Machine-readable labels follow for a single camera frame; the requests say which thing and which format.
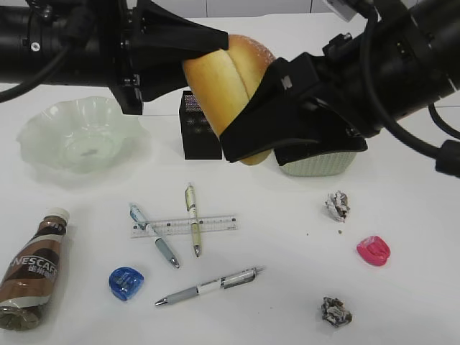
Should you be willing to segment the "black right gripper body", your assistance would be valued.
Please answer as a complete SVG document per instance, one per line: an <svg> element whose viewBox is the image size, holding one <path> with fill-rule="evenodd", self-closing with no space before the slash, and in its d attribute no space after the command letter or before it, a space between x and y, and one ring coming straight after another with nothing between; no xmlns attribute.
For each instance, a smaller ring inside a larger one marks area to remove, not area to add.
<svg viewBox="0 0 460 345"><path fill-rule="evenodd" d="M378 135L382 124L373 114L362 83L360 48L363 36L339 34L322 55L304 52L305 84L301 101L331 110L363 137Z"/></svg>

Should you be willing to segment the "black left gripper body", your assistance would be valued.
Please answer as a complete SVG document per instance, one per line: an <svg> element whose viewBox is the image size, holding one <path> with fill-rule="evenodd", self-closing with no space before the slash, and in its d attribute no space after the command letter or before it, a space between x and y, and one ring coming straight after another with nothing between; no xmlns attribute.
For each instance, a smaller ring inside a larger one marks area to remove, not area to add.
<svg viewBox="0 0 460 345"><path fill-rule="evenodd" d="M126 115L141 115L140 42L150 1L137 1L133 9L125 1L109 1L107 33L107 86Z"/></svg>

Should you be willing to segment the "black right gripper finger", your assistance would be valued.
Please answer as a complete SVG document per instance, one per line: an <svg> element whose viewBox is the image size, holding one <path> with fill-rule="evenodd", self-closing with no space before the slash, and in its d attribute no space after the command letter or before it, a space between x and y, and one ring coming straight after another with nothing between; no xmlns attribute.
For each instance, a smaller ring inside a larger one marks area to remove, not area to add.
<svg viewBox="0 0 460 345"><path fill-rule="evenodd" d="M249 103L219 136L229 162L274 150L278 163L367 150L328 85L323 57L306 52L270 64Z"/></svg>

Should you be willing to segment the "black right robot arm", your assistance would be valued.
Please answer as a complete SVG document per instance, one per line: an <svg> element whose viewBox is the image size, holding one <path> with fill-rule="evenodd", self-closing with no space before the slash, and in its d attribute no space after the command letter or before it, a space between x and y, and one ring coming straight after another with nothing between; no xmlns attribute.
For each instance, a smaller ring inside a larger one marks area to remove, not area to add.
<svg viewBox="0 0 460 345"><path fill-rule="evenodd" d="M456 140L433 146L399 120L458 91L459 3L351 1L350 7L367 20L363 33L335 36L320 56L304 52L271 63L219 137L225 158L273 150L288 175L338 175L386 129L433 159L436 171L458 176Z"/></svg>

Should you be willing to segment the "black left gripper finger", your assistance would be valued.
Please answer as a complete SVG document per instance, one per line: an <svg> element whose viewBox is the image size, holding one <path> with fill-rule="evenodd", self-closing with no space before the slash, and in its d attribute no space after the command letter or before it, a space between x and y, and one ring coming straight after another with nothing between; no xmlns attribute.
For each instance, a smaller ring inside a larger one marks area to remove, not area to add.
<svg viewBox="0 0 460 345"><path fill-rule="evenodd" d="M188 86L183 72L183 60L141 57L138 59L138 74L139 100L143 103Z"/></svg>
<svg viewBox="0 0 460 345"><path fill-rule="evenodd" d="M227 32L184 19L153 1L136 5L136 59L188 60L229 49Z"/></svg>

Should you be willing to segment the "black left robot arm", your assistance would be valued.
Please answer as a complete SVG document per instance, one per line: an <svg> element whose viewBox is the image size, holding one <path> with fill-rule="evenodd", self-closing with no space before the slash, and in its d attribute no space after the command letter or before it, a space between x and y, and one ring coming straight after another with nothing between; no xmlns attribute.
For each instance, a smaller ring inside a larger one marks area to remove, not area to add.
<svg viewBox="0 0 460 345"><path fill-rule="evenodd" d="M182 64L227 50L227 33L153 1L28 1L1 7L1 81L45 67L48 85L108 88L125 114L187 84Z"/></svg>

